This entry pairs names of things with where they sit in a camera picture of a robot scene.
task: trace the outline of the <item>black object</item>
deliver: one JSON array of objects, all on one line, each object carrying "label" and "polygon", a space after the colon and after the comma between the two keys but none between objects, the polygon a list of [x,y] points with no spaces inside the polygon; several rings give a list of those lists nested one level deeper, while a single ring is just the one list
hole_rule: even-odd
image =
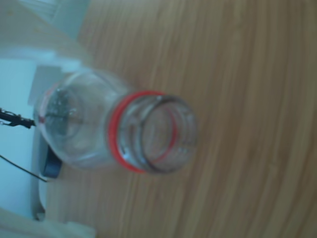
[{"label": "black object", "polygon": [[53,150],[48,146],[46,158],[40,159],[41,174],[48,178],[57,178],[61,170],[62,161],[55,155]]},{"label": "black object", "polygon": [[2,122],[3,125],[8,125],[8,126],[22,125],[28,129],[30,129],[32,126],[35,126],[35,123],[33,120],[23,118],[21,115],[17,115],[12,112],[5,111],[2,108],[0,108],[0,119],[10,122],[10,123]]},{"label": "black object", "polygon": [[8,160],[7,158],[3,157],[2,155],[0,155],[0,158],[4,159],[5,161],[7,161],[8,163],[12,164],[13,166],[17,167],[18,169],[23,170],[24,172],[27,172],[29,175],[36,177],[37,179],[43,181],[43,182],[47,182],[45,179],[35,175],[34,173],[31,173],[30,171],[27,171],[26,169],[16,165],[15,163],[11,162],[10,160]]}]

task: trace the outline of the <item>plastic bottle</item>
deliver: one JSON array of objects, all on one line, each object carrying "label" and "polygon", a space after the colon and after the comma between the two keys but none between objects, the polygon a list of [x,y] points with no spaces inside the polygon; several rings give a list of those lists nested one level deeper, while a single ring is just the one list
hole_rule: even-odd
[{"label": "plastic bottle", "polygon": [[83,169],[116,161],[138,173],[169,173],[196,146],[196,120],[186,103],[105,72],[68,75],[38,100],[34,117],[56,155]]}]

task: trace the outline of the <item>wooden table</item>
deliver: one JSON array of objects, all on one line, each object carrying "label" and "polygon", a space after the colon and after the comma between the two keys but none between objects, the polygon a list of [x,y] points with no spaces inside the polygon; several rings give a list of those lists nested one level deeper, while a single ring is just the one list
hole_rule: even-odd
[{"label": "wooden table", "polygon": [[317,237],[317,4],[92,0],[96,65],[180,95],[199,118],[169,176],[64,167],[48,217],[105,238]]}]

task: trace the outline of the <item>bottle opening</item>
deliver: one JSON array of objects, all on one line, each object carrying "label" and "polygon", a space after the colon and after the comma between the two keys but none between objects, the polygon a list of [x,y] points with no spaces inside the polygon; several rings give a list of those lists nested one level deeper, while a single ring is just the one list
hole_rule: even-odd
[{"label": "bottle opening", "polygon": [[178,170],[192,157],[196,137],[190,108],[179,98],[161,93],[128,96],[114,110],[109,124],[113,155],[135,172]]}]

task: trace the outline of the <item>white wall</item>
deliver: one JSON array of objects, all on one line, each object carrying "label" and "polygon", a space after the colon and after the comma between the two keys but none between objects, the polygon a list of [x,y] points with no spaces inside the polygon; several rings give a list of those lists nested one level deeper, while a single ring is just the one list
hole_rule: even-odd
[{"label": "white wall", "polygon": [[[0,108],[32,118],[27,105],[36,65],[0,59]],[[0,126],[0,154],[31,170],[34,128]],[[32,217],[31,181],[34,178],[0,158],[0,207]]]}]

